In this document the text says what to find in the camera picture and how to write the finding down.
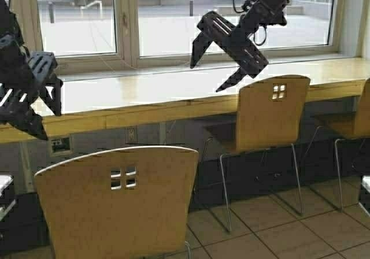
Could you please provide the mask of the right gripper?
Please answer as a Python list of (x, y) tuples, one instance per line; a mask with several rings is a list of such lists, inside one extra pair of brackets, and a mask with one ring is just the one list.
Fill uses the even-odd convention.
[(212, 43), (239, 65), (238, 70), (217, 88), (217, 93), (237, 85), (247, 75), (255, 78), (268, 65), (268, 60), (250, 37), (261, 24), (269, 23), (269, 6), (262, 0), (248, 0), (246, 9), (237, 25), (215, 11), (204, 14), (197, 24), (200, 33), (193, 40), (191, 69), (195, 68)]

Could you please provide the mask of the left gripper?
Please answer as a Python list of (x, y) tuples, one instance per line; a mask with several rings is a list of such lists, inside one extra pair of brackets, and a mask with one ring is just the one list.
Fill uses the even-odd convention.
[(27, 56), (14, 35), (1, 37), (1, 124), (49, 139), (31, 104), (41, 98), (55, 116), (61, 116), (63, 81), (54, 72), (57, 66), (54, 53), (33, 51)]

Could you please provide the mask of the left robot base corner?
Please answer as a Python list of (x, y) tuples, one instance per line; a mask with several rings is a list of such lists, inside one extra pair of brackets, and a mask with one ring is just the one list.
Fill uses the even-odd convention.
[(14, 177), (1, 174), (1, 221), (3, 221), (16, 204)]

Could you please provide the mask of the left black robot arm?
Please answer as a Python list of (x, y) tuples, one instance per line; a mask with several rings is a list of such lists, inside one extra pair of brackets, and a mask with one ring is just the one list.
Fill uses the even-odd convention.
[(1, 0), (1, 124), (40, 140), (48, 140), (43, 118), (31, 105), (41, 99), (55, 116), (61, 116), (63, 81), (54, 70), (54, 53), (29, 52), (24, 46), (16, 15)]

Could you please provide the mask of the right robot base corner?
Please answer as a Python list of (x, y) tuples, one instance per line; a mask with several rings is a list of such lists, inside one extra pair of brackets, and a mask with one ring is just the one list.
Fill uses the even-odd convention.
[(370, 176), (364, 175), (361, 177), (361, 192), (363, 194), (369, 194), (370, 193)]

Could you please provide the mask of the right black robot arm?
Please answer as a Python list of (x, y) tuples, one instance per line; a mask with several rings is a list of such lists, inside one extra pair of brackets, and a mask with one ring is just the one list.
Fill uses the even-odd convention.
[(269, 64), (259, 51), (259, 43), (251, 40), (260, 27), (287, 25), (283, 10), (288, 0), (245, 0), (237, 25), (226, 20), (215, 11), (204, 14), (197, 24), (200, 30), (193, 40), (190, 68), (193, 69), (212, 43), (218, 45), (238, 65), (217, 92), (237, 85), (245, 76), (255, 78)]

